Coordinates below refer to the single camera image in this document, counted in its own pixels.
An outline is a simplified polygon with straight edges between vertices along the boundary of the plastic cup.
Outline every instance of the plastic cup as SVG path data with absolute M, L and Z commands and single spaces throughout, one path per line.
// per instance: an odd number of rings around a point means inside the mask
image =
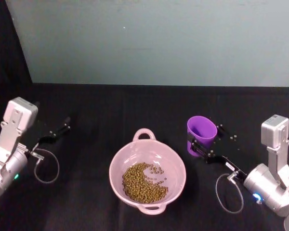
M 204 147 L 210 148 L 217 135 L 217 128 L 216 125 L 208 118 L 197 115 L 189 118 L 187 122 L 187 133 L 189 132 Z M 191 155 L 199 157 L 199 154 L 197 152 L 191 150 L 190 141 L 187 141 L 187 150 Z

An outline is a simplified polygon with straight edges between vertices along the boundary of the black tablecloth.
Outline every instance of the black tablecloth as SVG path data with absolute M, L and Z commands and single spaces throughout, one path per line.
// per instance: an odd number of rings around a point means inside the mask
M 7 102 L 17 96 L 40 102 L 38 119 L 50 126 L 72 115 L 71 132 L 49 147 L 60 161 L 56 183 L 33 177 L 30 159 L 19 178 L 0 197 L 1 231 L 280 231 L 276 216 L 243 187 L 244 209 L 226 213 L 215 195 L 215 182 L 229 170 L 206 165 L 186 150 L 186 122 L 209 117 L 236 134 L 244 154 L 221 153 L 251 171 L 267 164 L 261 123 L 273 114 L 289 118 L 289 88 L 213 88 L 33 85 L 0 86 L 0 121 Z M 113 193 L 108 168 L 113 156 L 140 128 L 151 129 L 183 159 L 187 181 L 181 196 L 158 216 L 147 216 Z M 240 206 L 237 192 L 221 181 L 228 206 Z

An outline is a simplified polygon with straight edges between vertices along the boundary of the wall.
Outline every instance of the wall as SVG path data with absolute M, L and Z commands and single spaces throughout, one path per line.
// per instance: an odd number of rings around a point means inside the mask
M 289 0 L 7 0 L 34 82 L 289 86 Z

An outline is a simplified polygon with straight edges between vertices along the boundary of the bowl rim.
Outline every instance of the bowl rim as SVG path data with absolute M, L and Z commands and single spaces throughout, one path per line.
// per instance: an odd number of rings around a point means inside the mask
M 183 170 L 183 182 L 182 182 L 182 186 L 180 188 L 180 190 L 177 192 L 177 194 L 173 197 L 171 197 L 170 199 L 164 201 L 164 202 L 160 202 L 160 203 L 153 203 L 153 204 L 142 204 L 142 203 L 137 203 L 137 202 L 134 202 L 132 201 L 131 199 L 127 199 L 123 196 L 120 195 L 120 193 L 116 190 L 114 184 L 113 184 L 113 181 L 111 179 L 111 170 L 114 166 L 114 161 L 116 159 L 116 156 L 118 156 L 122 150 L 124 150 L 125 148 L 127 148 L 128 146 L 130 146 L 131 144 L 135 144 L 135 143 L 139 143 L 139 142 L 147 142 L 147 143 L 150 143 L 150 142 L 156 142 L 157 144 L 159 145 L 162 145 L 164 147 L 166 147 L 167 149 L 169 149 L 169 152 L 172 153 L 173 155 L 175 155 L 178 160 L 180 161 L 180 164 L 183 166 L 182 170 Z M 186 184 L 186 168 L 185 168 L 185 164 L 184 164 L 184 161 L 182 160 L 182 158 L 168 145 L 158 141 L 158 140 L 153 140 L 153 139 L 140 139 L 140 140 L 135 140 L 135 141 L 132 141 L 130 143 L 127 143 L 126 145 L 124 145 L 122 148 L 120 148 L 120 150 L 117 151 L 117 153 L 114 155 L 114 157 L 112 158 L 111 160 L 111 163 L 110 163 L 110 167 L 109 167 L 109 171 L 108 171 L 108 174 L 109 174 L 109 180 L 110 180 L 110 185 L 111 185 L 111 188 L 112 190 L 114 191 L 114 193 L 116 194 L 116 196 L 122 200 L 123 202 L 127 203 L 128 205 L 131 205 L 131 206 L 134 206 L 134 207 L 139 207 L 139 206 L 148 206 L 148 205 L 168 205 L 170 204 L 171 202 L 175 201 L 181 194 L 182 194 L 182 191 L 184 190 L 184 187 L 185 187 L 185 184 Z

